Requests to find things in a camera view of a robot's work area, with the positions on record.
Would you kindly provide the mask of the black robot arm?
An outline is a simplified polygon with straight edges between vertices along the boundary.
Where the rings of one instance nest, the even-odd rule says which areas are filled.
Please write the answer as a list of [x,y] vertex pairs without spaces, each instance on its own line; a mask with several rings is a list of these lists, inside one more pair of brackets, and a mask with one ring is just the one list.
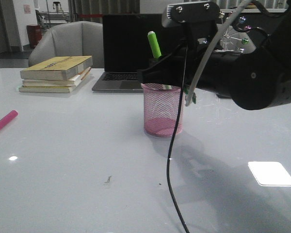
[[291,0],[273,33],[266,33],[252,52],[219,48],[229,27],[240,33],[237,17],[249,5],[242,1],[218,27],[220,12],[213,2],[171,4],[162,24],[183,27],[186,37],[169,55],[148,70],[157,83],[186,90],[186,103],[194,101],[194,90],[204,89],[233,99],[243,109],[258,110],[291,102]]

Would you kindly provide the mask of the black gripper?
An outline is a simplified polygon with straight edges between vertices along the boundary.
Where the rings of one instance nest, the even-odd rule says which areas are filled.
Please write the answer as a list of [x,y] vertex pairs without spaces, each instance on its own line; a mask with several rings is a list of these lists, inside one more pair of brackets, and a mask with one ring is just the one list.
[[158,83],[180,87],[190,85],[218,29],[215,20],[182,23],[184,38],[162,58],[151,58],[149,67],[137,70],[140,83]]

